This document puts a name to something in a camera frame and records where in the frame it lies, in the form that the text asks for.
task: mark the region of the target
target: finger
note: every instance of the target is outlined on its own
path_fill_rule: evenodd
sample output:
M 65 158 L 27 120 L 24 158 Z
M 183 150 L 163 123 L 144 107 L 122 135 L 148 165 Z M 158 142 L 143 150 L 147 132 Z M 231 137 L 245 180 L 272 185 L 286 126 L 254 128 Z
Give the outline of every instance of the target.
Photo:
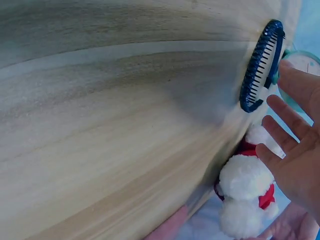
M 311 126 L 280 97 L 271 95 L 267 98 L 267 103 L 299 140 L 306 136 Z
M 273 235 L 273 230 L 271 227 L 268 227 L 266 230 L 264 230 L 259 236 L 258 238 L 262 238 L 262 239 L 268 239 Z
M 285 154 L 290 152 L 298 145 L 298 142 L 290 136 L 272 116 L 265 116 L 262 120 L 262 126 L 273 137 L 276 143 L 284 151 Z
M 265 164 L 265 166 L 270 170 L 270 172 L 275 176 L 277 171 L 277 165 L 281 158 L 274 154 L 269 148 L 264 144 L 258 144 L 255 148 L 258 158 Z
M 281 61 L 279 87 L 292 97 L 314 121 L 320 121 L 320 77 L 300 70 Z

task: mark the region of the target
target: hand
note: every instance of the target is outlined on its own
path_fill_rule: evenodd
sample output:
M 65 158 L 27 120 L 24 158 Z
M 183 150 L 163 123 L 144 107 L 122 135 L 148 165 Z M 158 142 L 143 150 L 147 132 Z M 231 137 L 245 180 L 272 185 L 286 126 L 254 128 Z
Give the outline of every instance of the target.
M 293 202 L 314 213 L 320 222 L 320 77 L 304 73 L 281 61 L 278 85 L 291 96 L 314 121 L 311 127 L 281 98 L 269 96 L 268 105 L 287 124 L 297 142 L 271 117 L 262 125 L 285 152 L 280 159 L 264 144 L 256 148 L 258 157 L 274 175 L 283 193 Z
M 319 231 L 316 220 L 299 205 L 291 202 L 279 217 L 252 240 L 315 240 Z

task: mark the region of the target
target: blue hair clip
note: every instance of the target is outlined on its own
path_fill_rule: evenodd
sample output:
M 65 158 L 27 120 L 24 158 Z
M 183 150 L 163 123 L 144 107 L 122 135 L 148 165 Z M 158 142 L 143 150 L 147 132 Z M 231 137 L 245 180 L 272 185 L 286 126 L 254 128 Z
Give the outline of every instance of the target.
M 273 19 L 264 28 L 249 61 L 241 87 L 240 105 L 247 113 L 252 113 L 264 102 L 260 96 L 273 83 L 285 37 L 281 21 Z

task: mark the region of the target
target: fingernail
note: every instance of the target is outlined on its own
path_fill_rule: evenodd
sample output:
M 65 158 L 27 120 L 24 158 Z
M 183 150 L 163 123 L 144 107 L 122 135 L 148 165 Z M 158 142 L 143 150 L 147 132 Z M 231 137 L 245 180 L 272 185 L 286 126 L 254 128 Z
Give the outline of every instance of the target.
M 294 66 L 292 65 L 291 62 L 287 61 L 287 60 L 281 60 L 280 64 L 279 64 L 280 68 L 284 68 L 284 69 L 291 69 Z

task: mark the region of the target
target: white plush toy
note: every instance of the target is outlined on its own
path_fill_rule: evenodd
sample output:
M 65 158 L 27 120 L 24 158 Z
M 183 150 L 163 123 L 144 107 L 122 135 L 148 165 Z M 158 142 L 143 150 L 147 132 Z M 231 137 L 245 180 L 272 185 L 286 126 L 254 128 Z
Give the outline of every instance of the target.
M 274 177 L 256 154 L 256 145 L 260 143 L 284 157 L 262 126 L 252 126 L 215 185 L 217 195 L 223 200 L 220 228 L 231 238 L 256 237 L 262 230 L 263 217 L 271 219 L 278 214 Z

